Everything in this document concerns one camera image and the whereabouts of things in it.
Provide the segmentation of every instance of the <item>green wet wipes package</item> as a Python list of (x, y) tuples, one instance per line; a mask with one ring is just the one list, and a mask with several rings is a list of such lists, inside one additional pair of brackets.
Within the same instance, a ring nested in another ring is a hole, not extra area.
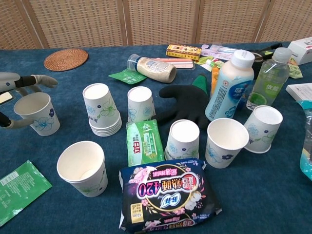
[(127, 128), (128, 165), (164, 161), (156, 120), (132, 123)]
[(0, 227), (51, 188), (37, 168), (27, 161), (0, 180)]
[(136, 84), (146, 79), (146, 76), (140, 74), (139, 72), (130, 71), (128, 69), (125, 69), (119, 73), (111, 74), (109, 77), (119, 79), (127, 84)]

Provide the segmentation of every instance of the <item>round rattan coaster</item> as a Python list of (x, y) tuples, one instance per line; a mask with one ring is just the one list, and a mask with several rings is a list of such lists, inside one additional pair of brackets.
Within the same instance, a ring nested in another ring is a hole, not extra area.
[(88, 53), (79, 48), (65, 49), (50, 54), (44, 60), (44, 67), (50, 71), (62, 72), (81, 66), (88, 59)]

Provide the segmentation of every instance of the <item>rattan room divider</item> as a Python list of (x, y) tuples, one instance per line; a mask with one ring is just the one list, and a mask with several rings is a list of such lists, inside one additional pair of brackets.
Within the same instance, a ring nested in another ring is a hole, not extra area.
[(0, 12), (0, 49), (312, 36), (312, 0), (0, 0)]

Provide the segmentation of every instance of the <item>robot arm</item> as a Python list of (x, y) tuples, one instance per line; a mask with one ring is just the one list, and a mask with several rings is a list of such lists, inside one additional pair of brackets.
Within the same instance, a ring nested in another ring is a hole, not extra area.
[[(44, 86), (53, 88), (58, 84), (57, 80), (46, 75), (31, 75), (21, 77), (19, 74), (10, 72), (0, 72), (0, 95), (16, 89), (22, 96), (27, 95), (27, 91), (23, 88), (30, 86), (34, 92), (41, 92), (41, 89), (35, 84), (42, 84)], [(32, 124), (32, 119), (10, 120), (6, 115), (0, 112), (0, 127), (15, 129)]]

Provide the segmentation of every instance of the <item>cardboard box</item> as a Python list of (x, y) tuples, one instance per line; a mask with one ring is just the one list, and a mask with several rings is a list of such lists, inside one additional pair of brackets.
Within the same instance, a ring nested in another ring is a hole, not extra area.
[(312, 37), (292, 41), (288, 49), (298, 65), (312, 62)]
[(170, 44), (166, 49), (167, 56), (192, 60), (199, 60), (200, 52), (201, 48), (187, 45)]
[(289, 84), (286, 91), (296, 101), (312, 100), (312, 83)]

